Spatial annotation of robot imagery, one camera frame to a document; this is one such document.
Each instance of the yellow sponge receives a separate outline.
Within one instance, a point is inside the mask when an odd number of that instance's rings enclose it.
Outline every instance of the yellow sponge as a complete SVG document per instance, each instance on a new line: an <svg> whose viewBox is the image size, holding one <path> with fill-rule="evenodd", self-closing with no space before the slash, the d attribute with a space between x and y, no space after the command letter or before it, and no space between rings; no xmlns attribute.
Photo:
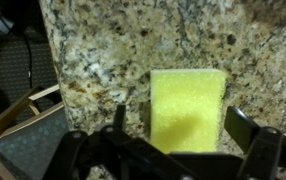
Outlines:
<svg viewBox="0 0 286 180"><path fill-rule="evenodd" d="M226 73L151 71L151 144L163 153L217 150Z"/></svg>

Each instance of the cord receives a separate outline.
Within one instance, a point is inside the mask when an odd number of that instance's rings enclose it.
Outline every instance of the cord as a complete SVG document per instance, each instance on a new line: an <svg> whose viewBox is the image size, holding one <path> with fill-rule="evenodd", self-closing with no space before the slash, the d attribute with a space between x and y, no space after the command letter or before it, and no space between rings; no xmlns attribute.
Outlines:
<svg viewBox="0 0 286 180"><path fill-rule="evenodd" d="M33 84L32 84L32 51L31 51L31 47L30 47L30 43L26 37L26 35L23 32L23 38L27 47L27 50L29 52L29 83L30 83L30 88L33 88Z"/></svg>
<svg viewBox="0 0 286 180"><path fill-rule="evenodd" d="M6 22L4 21L3 17L0 16L0 20L2 21L2 23L6 26L6 28L8 30L10 30L11 28L6 24ZM31 51L31 47L30 47L30 43L28 41L28 38L27 36L25 35L24 32L22 32L22 35L23 35L23 39L24 39L24 42L26 44L26 47L27 47L27 50L28 50L28 53L29 53L29 71L28 71L28 77L29 77L29 86L30 88L33 88L33 81L32 81L32 62L33 62L33 59L32 59L32 51Z"/></svg>

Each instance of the granite countertop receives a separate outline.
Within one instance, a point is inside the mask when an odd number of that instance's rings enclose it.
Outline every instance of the granite countertop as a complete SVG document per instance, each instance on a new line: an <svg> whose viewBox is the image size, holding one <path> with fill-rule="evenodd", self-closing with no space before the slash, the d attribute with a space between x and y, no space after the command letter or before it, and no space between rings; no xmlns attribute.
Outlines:
<svg viewBox="0 0 286 180"><path fill-rule="evenodd" d="M228 73L225 110L286 134L286 0L40 0L71 129L91 133L127 104L148 140L152 69ZM220 150L240 154L222 132Z"/></svg>

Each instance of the countertop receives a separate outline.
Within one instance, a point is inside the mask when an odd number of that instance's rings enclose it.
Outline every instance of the countertop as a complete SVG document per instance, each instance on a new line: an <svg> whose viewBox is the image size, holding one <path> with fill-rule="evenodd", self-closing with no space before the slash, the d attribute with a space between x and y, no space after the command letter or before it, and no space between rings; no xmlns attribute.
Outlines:
<svg viewBox="0 0 286 180"><path fill-rule="evenodd" d="M228 73L223 117L237 106L286 134L286 0L40 4L71 129L126 104L127 132L148 140L150 70L215 68ZM240 154L225 131L220 151Z"/></svg>

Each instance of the black plastic object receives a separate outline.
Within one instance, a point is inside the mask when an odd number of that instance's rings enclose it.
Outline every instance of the black plastic object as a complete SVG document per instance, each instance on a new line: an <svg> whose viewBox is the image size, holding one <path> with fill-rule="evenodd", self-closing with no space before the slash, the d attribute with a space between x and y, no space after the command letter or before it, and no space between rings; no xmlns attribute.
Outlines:
<svg viewBox="0 0 286 180"><path fill-rule="evenodd" d="M246 151L245 159L219 153L163 154L123 132L124 115L125 106L119 106L113 125L105 125L86 140L82 132L80 140L73 138L78 132L64 136L44 179L86 179L97 165L122 180L274 180L277 167L286 168L286 137L272 127L260 128L234 107L228 108L225 127Z"/></svg>
<svg viewBox="0 0 286 180"><path fill-rule="evenodd" d="M244 153L247 153L255 135L260 130L252 118L233 106L227 108L224 128Z"/></svg>

